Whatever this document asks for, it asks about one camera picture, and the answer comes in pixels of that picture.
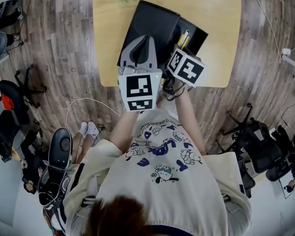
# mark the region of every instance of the white marker cube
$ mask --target white marker cube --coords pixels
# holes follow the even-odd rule
[[[172,75],[188,85],[196,87],[197,81],[204,69],[207,68],[200,60],[191,57],[181,49],[174,51],[168,65]]]
[[[158,70],[160,72],[135,73],[118,77],[122,100],[128,112],[155,109],[162,78],[162,71]]]

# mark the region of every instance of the white sneaker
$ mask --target white sneaker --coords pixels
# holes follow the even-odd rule
[[[87,130],[88,130],[88,123],[86,121],[82,121],[79,133],[81,133],[83,137],[85,137]]]
[[[18,20],[22,20],[24,18],[22,7],[20,7],[20,6],[16,7],[15,11],[18,11],[20,13]]]
[[[13,35],[13,40],[14,41],[19,41],[21,39],[19,34],[12,34]]]
[[[99,134],[98,128],[96,127],[95,123],[92,121],[88,122],[87,134],[92,135],[93,138],[97,137]]]

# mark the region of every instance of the wooden floor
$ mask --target wooden floor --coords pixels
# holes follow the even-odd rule
[[[26,11],[29,0],[21,0]],[[277,36],[279,48],[295,47],[295,0],[260,0]],[[0,66],[0,80],[14,80],[17,70],[25,72],[32,63],[31,84],[48,87],[35,96],[41,107],[31,108],[33,118],[50,131],[65,126],[72,100],[91,97],[118,111],[123,105],[118,88],[101,86],[94,51],[92,0],[31,0],[27,20],[22,27],[25,45],[10,51],[11,58]],[[20,24],[6,32],[20,30]],[[226,88],[197,88],[190,91],[197,120],[209,153],[218,151],[214,141],[224,146],[219,129],[234,126],[226,117],[230,110],[237,118],[246,114],[246,103],[254,108],[252,116],[269,127],[283,123],[284,110],[295,103],[295,69],[284,63],[276,50],[274,38],[256,0],[242,0],[241,26],[232,76]],[[93,120],[112,129],[118,116],[90,101],[73,104],[68,128],[74,134],[83,120]],[[295,106],[283,119],[295,132]],[[44,130],[47,139],[52,133]]]

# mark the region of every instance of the red cushion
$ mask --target red cushion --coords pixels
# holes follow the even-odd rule
[[[14,104],[10,97],[6,96],[3,93],[1,94],[1,97],[2,97],[2,103],[5,109],[7,110],[14,109]]]

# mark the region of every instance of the black tray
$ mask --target black tray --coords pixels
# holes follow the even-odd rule
[[[178,43],[180,36],[186,30],[190,31],[190,40],[186,47],[196,55],[207,38],[206,32],[182,18],[178,13],[140,0],[122,50],[142,35],[152,36],[155,41],[157,64],[161,68],[161,65],[170,58],[174,45]]]

